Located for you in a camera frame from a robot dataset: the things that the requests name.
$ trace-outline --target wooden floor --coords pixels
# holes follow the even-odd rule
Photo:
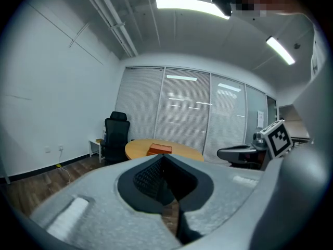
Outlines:
[[[82,175],[103,166],[104,162],[99,163],[98,156],[93,156],[63,168],[68,171],[71,182],[73,182]],[[12,182],[11,185],[3,184],[1,190],[15,209],[29,216],[39,204],[68,184],[67,172],[59,168]],[[176,234],[178,223],[178,202],[176,200],[165,206],[162,219],[169,230]]]

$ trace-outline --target office chair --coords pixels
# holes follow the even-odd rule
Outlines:
[[[106,141],[100,142],[102,155],[105,156],[106,165],[127,161],[125,145],[129,133],[130,122],[125,113],[112,112],[109,119],[105,120]]]

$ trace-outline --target baseboard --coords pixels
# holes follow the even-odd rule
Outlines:
[[[66,166],[66,165],[72,164],[74,162],[77,162],[79,160],[82,160],[82,159],[85,159],[85,158],[88,158],[88,157],[89,157],[89,154],[83,155],[83,156],[79,156],[77,158],[74,158],[74,159],[71,159],[71,160],[67,160],[67,161],[64,161],[64,162],[60,162],[60,164],[62,166]],[[29,172],[26,172],[26,173],[9,176],[9,180],[11,182],[22,180],[22,179],[25,179],[25,178],[28,178],[28,177],[31,177],[31,176],[35,176],[35,175],[38,175],[38,174],[42,174],[42,173],[48,172],[48,171],[56,169],[56,168],[58,168],[56,165],[52,165],[52,166],[48,166],[48,167],[45,167],[45,168],[36,169],[36,170],[29,171]],[[0,184],[3,184],[3,183],[6,183],[5,178],[0,178]]]

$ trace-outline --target chair headrest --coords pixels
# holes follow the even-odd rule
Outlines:
[[[127,121],[127,116],[125,113],[113,111],[111,113],[110,119]]]

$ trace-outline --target round table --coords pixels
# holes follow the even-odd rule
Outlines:
[[[126,144],[125,153],[128,159],[140,158],[147,156],[147,151],[151,144],[161,144],[172,147],[172,154],[191,158],[197,161],[203,161],[203,156],[195,149],[184,144],[159,140],[159,139],[139,139]]]

